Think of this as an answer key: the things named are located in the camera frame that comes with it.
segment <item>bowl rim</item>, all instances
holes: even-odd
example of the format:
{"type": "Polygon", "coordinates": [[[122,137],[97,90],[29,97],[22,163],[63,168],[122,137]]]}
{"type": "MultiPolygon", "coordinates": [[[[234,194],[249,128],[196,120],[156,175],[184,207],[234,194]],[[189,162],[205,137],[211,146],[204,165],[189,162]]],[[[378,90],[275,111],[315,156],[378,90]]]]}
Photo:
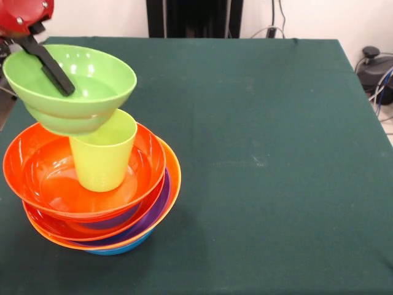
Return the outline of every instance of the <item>bowl rim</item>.
{"type": "Polygon", "coordinates": [[[68,100],[66,96],[63,97],[63,98],[56,98],[56,97],[53,97],[53,96],[42,95],[42,94],[40,94],[38,92],[34,92],[34,91],[26,89],[26,88],[22,87],[21,85],[19,85],[18,83],[15,83],[15,81],[13,79],[10,79],[10,77],[9,77],[9,75],[7,73],[6,69],[7,69],[8,62],[10,60],[12,61],[12,59],[17,57],[18,55],[23,54],[24,51],[21,50],[21,51],[14,52],[14,53],[10,54],[6,58],[6,60],[3,63],[3,66],[2,66],[4,75],[5,75],[6,79],[9,81],[10,85],[13,84],[13,85],[17,86],[18,88],[22,89],[24,92],[29,93],[30,95],[36,95],[36,96],[39,96],[39,97],[44,98],[46,100],[58,101],[58,102],[63,102],[63,103],[71,103],[71,104],[72,103],[75,103],[75,104],[95,104],[95,103],[103,103],[103,102],[107,102],[107,101],[116,100],[116,99],[118,99],[120,97],[128,95],[136,87],[138,79],[137,79],[137,76],[136,76],[134,70],[132,69],[132,67],[130,67],[127,63],[125,63],[123,60],[115,57],[114,55],[111,55],[109,53],[106,53],[106,52],[103,52],[103,51],[100,51],[100,50],[97,50],[97,49],[93,49],[91,47],[70,45],[70,44],[47,44],[47,45],[44,45],[44,47],[46,47],[46,48],[47,47],[70,47],[70,48],[77,48],[77,49],[79,48],[79,49],[84,49],[84,50],[86,50],[86,49],[91,50],[92,52],[96,52],[96,53],[101,54],[103,56],[106,56],[106,57],[108,57],[110,59],[116,60],[116,61],[120,62],[122,65],[126,66],[126,68],[128,68],[130,70],[130,75],[134,78],[134,82],[127,88],[126,91],[124,91],[122,93],[119,93],[119,94],[116,94],[116,95],[112,95],[112,96],[107,97],[107,98],[102,98],[102,99],[99,99],[99,100],[86,100],[86,99],[79,98],[79,97],[78,98],[72,98],[72,99],[68,100]]]}
{"type": "MultiPolygon", "coordinates": [[[[120,212],[123,210],[126,210],[127,208],[132,207],[133,205],[139,203],[142,199],[144,199],[146,196],[148,196],[152,190],[158,185],[158,183],[161,181],[162,177],[165,175],[165,167],[166,167],[166,156],[165,156],[165,150],[160,142],[159,137],[157,137],[156,135],[154,135],[154,133],[152,133],[150,131],[150,129],[148,129],[147,127],[143,126],[142,124],[138,123],[138,130],[141,129],[146,129],[152,136],[154,136],[158,143],[160,143],[160,150],[161,150],[161,154],[163,156],[163,169],[160,173],[160,176],[157,178],[156,182],[153,183],[153,185],[151,185],[151,188],[149,190],[147,190],[144,194],[142,194],[139,198],[134,199],[132,201],[130,201],[127,204],[124,204],[122,206],[119,206],[117,208],[113,208],[113,209],[108,209],[108,210],[103,210],[103,211],[97,211],[97,212],[64,212],[64,211],[58,211],[55,209],[51,209],[51,208],[47,208],[41,205],[38,205],[30,200],[25,200],[25,197],[22,197],[21,194],[19,194],[15,188],[10,184],[8,177],[6,176],[6,158],[7,158],[7,154],[10,152],[10,147],[11,145],[13,145],[19,138],[20,136],[28,131],[29,129],[32,128],[36,128],[37,126],[39,128],[42,128],[43,130],[47,131],[39,122],[32,124],[31,126],[27,127],[26,129],[24,129],[22,132],[20,132],[12,141],[11,143],[8,145],[6,152],[4,153],[4,157],[3,157],[3,161],[2,161],[2,171],[3,171],[3,175],[4,178],[6,179],[7,185],[12,189],[12,191],[14,192],[14,194],[16,194],[21,200],[23,200],[24,202],[30,204],[31,206],[42,210],[46,213],[49,212],[49,214],[54,214],[54,216],[56,216],[57,218],[66,218],[66,219],[71,219],[71,220],[75,220],[75,219],[90,219],[90,218],[100,218],[103,217],[106,214],[111,214],[111,213],[115,213],[115,212],[120,212]]],[[[58,138],[67,138],[67,136],[61,136],[61,135],[56,135],[58,138]]]]}
{"type": "Polygon", "coordinates": [[[71,242],[69,242],[67,240],[57,239],[57,238],[54,238],[54,237],[50,236],[49,234],[46,234],[45,232],[43,232],[40,229],[38,229],[36,227],[36,225],[35,225],[35,222],[27,215],[27,218],[29,219],[29,222],[31,223],[31,225],[35,228],[36,231],[38,231],[43,237],[45,237],[47,240],[50,240],[52,243],[55,243],[57,245],[60,245],[60,246],[66,247],[66,248],[75,249],[75,250],[84,250],[84,251],[86,251],[86,250],[90,250],[90,251],[109,250],[109,249],[114,249],[114,248],[120,248],[120,247],[123,247],[123,246],[127,246],[130,243],[133,243],[136,240],[138,240],[139,238],[141,238],[142,236],[144,236],[146,233],[148,233],[149,231],[154,229],[168,215],[168,213],[172,210],[172,208],[173,208],[174,204],[176,203],[176,200],[177,200],[177,198],[179,196],[180,188],[181,188],[181,182],[182,182],[182,174],[181,174],[181,168],[180,168],[179,159],[176,157],[176,154],[174,153],[174,151],[171,149],[171,147],[166,142],[164,142],[159,137],[157,137],[157,138],[160,140],[161,144],[163,146],[165,146],[164,149],[166,151],[168,151],[168,153],[171,154],[172,157],[174,157],[174,160],[176,162],[177,173],[179,175],[179,181],[178,181],[177,188],[176,188],[176,191],[174,193],[174,197],[173,197],[172,202],[165,206],[165,209],[164,209],[163,213],[161,214],[161,216],[151,226],[146,228],[143,232],[141,232],[138,235],[135,235],[132,238],[129,238],[128,240],[125,240],[125,241],[122,241],[122,242],[118,242],[118,243],[115,243],[115,244],[111,244],[111,245],[108,245],[108,246],[86,247],[86,246],[80,246],[80,245],[70,245],[68,243],[71,243],[71,242]]]}
{"type": "MultiPolygon", "coordinates": [[[[152,202],[150,202],[150,203],[148,204],[148,209],[146,210],[146,212],[143,212],[143,213],[138,217],[138,219],[135,219],[134,221],[130,222],[130,220],[134,217],[134,215],[133,215],[132,217],[130,217],[130,218],[126,221],[127,224],[125,224],[126,222],[123,222],[123,224],[120,225],[120,226],[121,226],[120,228],[118,228],[118,226],[117,226],[117,227],[114,227],[115,229],[117,228],[116,230],[112,230],[111,232],[106,233],[106,234],[97,234],[97,235],[95,235],[94,237],[88,237],[88,238],[71,238],[71,237],[65,237],[65,236],[61,236],[60,234],[53,234],[53,233],[51,233],[51,235],[54,236],[54,237],[56,237],[56,238],[60,238],[60,239],[62,239],[62,240],[69,240],[69,241],[71,241],[71,242],[92,242],[92,241],[95,241],[95,240],[101,240],[101,239],[105,239],[105,238],[110,238],[110,237],[113,237],[114,235],[120,234],[120,233],[122,233],[123,231],[128,230],[130,227],[134,226],[137,222],[139,222],[139,221],[140,221],[140,220],[150,211],[150,209],[154,206],[155,202],[160,198],[161,192],[162,192],[162,190],[163,190],[163,188],[164,188],[164,186],[165,186],[165,182],[166,182],[166,181],[168,182],[168,185],[169,185],[169,192],[170,192],[170,185],[171,185],[171,184],[170,184],[170,177],[167,179],[167,178],[166,178],[166,173],[165,173],[165,176],[163,176],[163,178],[162,178],[162,184],[161,184],[161,183],[158,184],[158,185],[161,187],[161,189],[160,189],[160,191],[158,192],[157,195],[155,195],[154,197],[151,198],[152,202]]],[[[33,207],[32,205],[30,205],[30,204],[25,204],[25,205],[24,205],[24,209],[25,209],[25,213],[26,213],[26,214],[31,214],[31,210],[30,210],[28,207],[31,207],[31,208],[37,210],[38,212],[40,212],[37,208],[33,207]]],[[[47,213],[43,213],[43,214],[45,214],[46,216],[50,216],[51,218],[54,218],[53,216],[48,215],[47,213]]],[[[78,222],[69,221],[69,220],[66,220],[66,221],[64,221],[64,222],[78,223],[78,222]]],[[[45,229],[45,228],[43,228],[38,222],[36,223],[36,225],[37,225],[40,229],[42,229],[43,231],[48,232],[48,230],[45,229]]]]}

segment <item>plastic bowl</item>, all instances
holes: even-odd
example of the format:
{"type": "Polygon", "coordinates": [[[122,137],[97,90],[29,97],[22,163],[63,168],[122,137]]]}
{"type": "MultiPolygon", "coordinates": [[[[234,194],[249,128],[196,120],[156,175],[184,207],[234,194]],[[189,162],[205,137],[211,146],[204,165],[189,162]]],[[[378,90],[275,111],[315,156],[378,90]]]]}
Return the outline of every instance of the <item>plastic bowl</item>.
{"type": "Polygon", "coordinates": [[[169,195],[169,189],[170,179],[168,173],[166,173],[165,177],[161,180],[161,183],[157,186],[157,189],[154,189],[152,191],[152,193],[154,192],[155,195],[150,194],[149,197],[145,198],[141,202],[140,207],[138,208],[137,212],[132,216],[132,218],[106,230],[87,229],[80,226],[80,224],[76,222],[56,219],[45,213],[40,212],[39,210],[28,204],[25,204],[25,208],[26,212],[29,214],[29,217],[36,222],[37,226],[41,230],[47,232],[54,237],[64,238],[73,241],[94,241],[112,237],[123,232],[124,230],[129,229],[131,226],[141,220],[158,202],[160,198],[167,199],[169,195]]]}
{"type": "MultiPolygon", "coordinates": [[[[152,229],[154,229],[166,217],[166,215],[171,211],[173,205],[175,204],[175,202],[177,200],[177,196],[179,195],[179,191],[180,191],[180,186],[181,186],[181,169],[180,169],[179,161],[176,158],[176,155],[174,154],[172,149],[164,141],[161,140],[161,144],[162,144],[162,146],[164,147],[164,150],[165,150],[166,167],[168,169],[169,177],[171,178],[171,189],[170,189],[170,192],[169,192],[168,201],[165,202],[166,204],[164,204],[162,213],[158,216],[158,218],[154,219],[153,222],[151,224],[149,224],[146,228],[141,228],[138,231],[138,233],[136,233],[136,235],[134,235],[132,237],[128,237],[127,236],[127,238],[124,238],[124,240],[122,240],[121,242],[111,243],[110,245],[105,245],[105,246],[83,246],[83,245],[78,245],[75,242],[70,242],[70,241],[65,240],[65,239],[56,238],[56,237],[51,236],[50,234],[48,234],[45,231],[41,230],[37,226],[36,222],[29,217],[29,214],[26,214],[28,219],[29,219],[29,221],[30,221],[30,223],[47,240],[50,240],[51,242],[56,243],[56,244],[58,244],[60,246],[64,246],[64,247],[71,248],[71,249],[77,249],[77,250],[96,251],[96,250],[116,249],[116,248],[127,246],[127,245],[129,245],[131,243],[134,243],[135,241],[139,240],[145,234],[147,234],[152,229]]],[[[132,228],[137,227],[140,222],[143,222],[143,219],[150,218],[150,216],[148,217],[148,215],[149,214],[147,213],[144,216],[144,218],[142,218],[132,228]]]]}
{"type": "Polygon", "coordinates": [[[77,136],[97,130],[136,86],[134,71],[112,55],[74,45],[45,48],[75,85],[71,96],[63,96],[38,58],[23,50],[5,60],[3,71],[30,114],[53,133],[77,136]]]}
{"type": "Polygon", "coordinates": [[[123,254],[123,253],[131,251],[132,249],[135,249],[141,243],[146,241],[146,239],[152,234],[152,232],[153,232],[153,230],[151,230],[150,232],[145,234],[143,237],[141,237],[140,239],[136,240],[135,242],[133,242],[127,246],[123,246],[123,247],[116,248],[116,249],[96,250],[96,251],[86,251],[86,252],[91,253],[91,254],[101,255],[101,256],[112,256],[112,255],[123,254]]]}
{"type": "Polygon", "coordinates": [[[147,197],[165,172],[165,153],[157,137],[138,124],[123,183],[113,191],[91,192],[76,177],[67,137],[34,124],[10,144],[4,176],[25,202],[55,218],[89,223],[116,217],[147,197]]]}

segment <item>red bowl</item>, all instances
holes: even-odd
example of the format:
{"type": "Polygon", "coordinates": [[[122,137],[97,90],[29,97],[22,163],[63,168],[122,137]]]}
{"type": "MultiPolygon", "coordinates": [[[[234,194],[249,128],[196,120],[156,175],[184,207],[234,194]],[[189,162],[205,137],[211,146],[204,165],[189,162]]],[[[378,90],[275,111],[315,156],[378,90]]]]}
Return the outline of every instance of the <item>red bowl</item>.
{"type": "Polygon", "coordinates": [[[77,180],[68,138],[36,123],[11,142],[3,171],[27,204],[58,219],[87,223],[113,218],[139,204],[160,182],[165,165],[160,142],[138,124],[123,183],[110,192],[88,191],[77,180]]]}
{"type": "Polygon", "coordinates": [[[156,186],[155,189],[150,193],[150,195],[143,199],[135,214],[130,219],[109,229],[91,229],[81,226],[77,222],[57,219],[53,216],[42,213],[37,208],[28,204],[25,204],[25,208],[30,218],[39,224],[39,227],[42,230],[50,232],[50,235],[54,237],[80,242],[101,240],[103,238],[117,235],[124,230],[129,229],[131,226],[141,220],[157,201],[165,181],[166,179],[164,176],[162,177],[158,186],[156,186]]]}
{"type": "Polygon", "coordinates": [[[108,250],[108,249],[116,249],[124,246],[128,246],[136,241],[138,241],[140,238],[151,232],[160,222],[163,221],[163,219],[168,215],[168,213],[171,211],[172,207],[174,206],[177,196],[179,195],[180,187],[181,187],[181,168],[179,161],[173,152],[173,150],[164,142],[161,141],[162,145],[165,150],[166,154],[166,167],[168,169],[168,174],[169,177],[171,178],[171,188],[169,191],[169,199],[165,205],[164,210],[161,212],[160,216],[153,221],[152,224],[150,224],[148,227],[146,227],[144,230],[142,230],[140,233],[138,233],[135,236],[132,236],[130,238],[126,237],[124,240],[121,242],[113,243],[111,245],[106,245],[106,246],[83,246],[79,245],[77,243],[71,242],[69,240],[65,240],[62,238],[56,238],[52,236],[49,232],[46,230],[42,230],[39,227],[39,224],[33,220],[29,214],[29,211],[26,208],[26,203],[23,202],[23,206],[25,208],[25,212],[27,215],[27,218],[29,219],[31,225],[47,240],[50,240],[53,243],[56,243],[60,246],[64,246],[67,248],[71,249],[76,249],[76,250],[85,250],[85,251],[95,251],[95,250],[108,250]]]}

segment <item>blue bowl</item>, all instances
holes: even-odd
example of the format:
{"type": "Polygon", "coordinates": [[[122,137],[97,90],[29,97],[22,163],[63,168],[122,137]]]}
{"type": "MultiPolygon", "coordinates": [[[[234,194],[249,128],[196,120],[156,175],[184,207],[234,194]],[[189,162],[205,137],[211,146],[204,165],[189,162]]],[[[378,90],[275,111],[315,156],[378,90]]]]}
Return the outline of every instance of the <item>blue bowl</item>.
{"type": "Polygon", "coordinates": [[[145,234],[143,237],[139,238],[138,240],[136,240],[135,242],[133,242],[127,246],[122,246],[119,248],[109,249],[109,250],[96,250],[96,251],[86,251],[86,252],[91,253],[91,254],[96,254],[96,255],[102,255],[102,256],[123,254],[123,253],[129,252],[132,249],[138,247],[141,243],[143,243],[149,237],[149,235],[152,234],[152,232],[153,232],[153,229],[150,232],[148,232],[147,234],[145,234]]]}

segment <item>white wall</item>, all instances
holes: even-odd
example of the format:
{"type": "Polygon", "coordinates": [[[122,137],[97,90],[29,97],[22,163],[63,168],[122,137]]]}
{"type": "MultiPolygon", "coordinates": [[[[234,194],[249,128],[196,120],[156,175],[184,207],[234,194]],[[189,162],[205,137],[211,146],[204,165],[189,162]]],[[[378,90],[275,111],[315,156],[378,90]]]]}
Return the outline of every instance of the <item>white wall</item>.
{"type": "MultiPolygon", "coordinates": [[[[355,65],[362,47],[393,52],[393,0],[282,0],[286,37],[338,39],[355,65]]],[[[270,25],[271,0],[244,0],[241,38],[270,25]]],[[[276,0],[276,25],[282,17],[276,0]]],[[[47,36],[149,37],[146,0],[55,0],[47,36]]],[[[266,31],[257,37],[264,37],[266,31]]]]}
{"type": "MultiPolygon", "coordinates": [[[[352,65],[366,45],[393,52],[392,0],[282,0],[286,37],[338,39],[352,65]]],[[[271,24],[271,0],[244,0],[241,37],[271,24]]],[[[282,17],[276,0],[276,26],[282,17]]]]}
{"type": "Polygon", "coordinates": [[[149,37],[146,0],[55,0],[47,36],[149,37]]]}

